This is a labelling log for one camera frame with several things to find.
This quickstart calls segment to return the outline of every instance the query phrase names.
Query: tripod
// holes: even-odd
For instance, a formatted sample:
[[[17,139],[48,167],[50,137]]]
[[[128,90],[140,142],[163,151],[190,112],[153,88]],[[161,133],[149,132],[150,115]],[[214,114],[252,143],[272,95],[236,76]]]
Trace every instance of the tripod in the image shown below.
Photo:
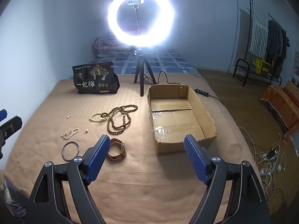
[[[144,95],[144,64],[147,67],[147,70],[149,71],[150,77],[154,84],[157,84],[156,79],[154,77],[154,74],[152,73],[152,69],[150,68],[149,62],[146,60],[145,56],[142,53],[142,49],[139,49],[138,51],[135,50],[134,55],[136,56],[137,60],[137,67],[135,72],[135,79],[134,83],[137,82],[138,75],[139,75],[139,81],[140,81],[140,97],[143,97]]]
[[[144,0],[139,0],[139,2],[132,2],[128,1],[128,5],[132,5],[133,8],[136,11],[136,18],[137,18],[137,26],[138,26],[138,35],[140,35],[140,28],[139,28],[139,20],[138,20],[138,8],[140,4],[143,4]],[[157,84],[156,79],[154,77],[154,74],[152,73],[152,69],[150,68],[149,62],[146,60],[142,49],[135,49],[133,51],[133,54],[136,56],[136,61],[137,61],[137,67],[136,67],[136,72],[135,72],[135,79],[134,83],[137,82],[138,75],[139,76],[139,81],[140,81],[140,97],[143,97],[144,95],[144,64],[147,67],[147,70],[149,71],[150,77],[153,81],[154,84]]]

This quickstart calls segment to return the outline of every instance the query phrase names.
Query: yellow box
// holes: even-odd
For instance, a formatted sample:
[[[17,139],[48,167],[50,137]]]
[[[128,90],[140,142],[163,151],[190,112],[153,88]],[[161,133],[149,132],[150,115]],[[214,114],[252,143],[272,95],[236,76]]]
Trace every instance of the yellow box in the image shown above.
[[[262,59],[256,58],[255,59],[255,73],[261,75],[261,76],[268,76],[270,72],[271,65],[267,62],[265,62]]]

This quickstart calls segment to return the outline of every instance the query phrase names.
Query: metal bracelet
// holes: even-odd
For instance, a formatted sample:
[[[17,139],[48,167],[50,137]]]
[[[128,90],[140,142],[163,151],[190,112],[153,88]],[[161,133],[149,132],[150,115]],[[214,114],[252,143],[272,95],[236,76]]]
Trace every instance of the metal bracelet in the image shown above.
[[[76,155],[75,157],[77,157],[77,156],[79,155],[79,152],[80,152],[80,148],[79,148],[78,143],[75,142],[75,141],[69,141],[68,143],[66,143],[66,144],[63,146],[62,151],[61,151],[62,159],[65,160],[65,161],[71,161],[71,160],[73,160],[73,159],[75,158],[75,157],[73,157],[72,159],[65,159],[65,157],[63,156],[63,150],[64,150],[64,148],[65,148],[68,144],[74,144],[74,145],[77,146],[77,148],[78,148],[78,152],[77,152],[77,155]]]

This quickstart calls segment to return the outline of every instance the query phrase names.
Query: tripod leg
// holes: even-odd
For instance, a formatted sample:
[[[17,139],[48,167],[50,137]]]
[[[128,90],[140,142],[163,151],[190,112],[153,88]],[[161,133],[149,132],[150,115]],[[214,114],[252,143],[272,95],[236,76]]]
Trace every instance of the tripod leg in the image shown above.
[[[150,76],[152,78],[153,83],[157,84],[156,79],[154,77],[154,74],[152,73],[152,69],[150,68],[149,62],[146,59],[143,59],[143,61],[144,61],[145,65],[146,65],[146,67],[147,67],[147,70],[149,71],[149,74],[150,74]]]
[[[140,97],[144,95],[144,61],[140,61],[139,68],[139,80],[140,80]]]
[[[140,61],[138,60],[138,61],[137,61],[137,66],[136,66],[136,72],[135,72],[134,83],[136,83],[136,82],[137,82],[137,79],[138,79],[138,74],[139,74],[139,64],[140,64]]]

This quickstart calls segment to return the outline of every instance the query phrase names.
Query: bead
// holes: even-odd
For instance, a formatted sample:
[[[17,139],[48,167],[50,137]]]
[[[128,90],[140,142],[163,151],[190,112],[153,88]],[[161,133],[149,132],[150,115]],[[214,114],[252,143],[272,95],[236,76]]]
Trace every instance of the bead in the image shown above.
[[[134,109],[125,110],[126,108],[129,108],[129,107],[133,107]],[[120,107],[114,107],[109,113],[96,112],[95,114],[93,114],[90,117],[89,120],[91,122],[103,122],[103,121],[107,120],[107,131],[112,135],[118,135],[118,134],[121,134],[122,132],[124,132],[126,129],[126,126],[128,126],[131,123],[131,117],[130,117],[129,113],[135,112],[137,109],[138,109],[137,105],[124,105],[124,106],[120,106]],[[112,119],[114,114],[117,111],[121,112],[123,115],[123,124],[120,126],[115,126],[114,121]],[[96,115],[100,115],[104,119],[97,119],[97,120],[93,119],[93,117]],[[117,131],[110,130],[110,122],[111,122],[113,129],[116,129]]]
[[[79,132],[79,129],[68,129],[65,132],[61,134],[61,137],[64,138],[65,140],[70,139],[74,134],[77,134]]]

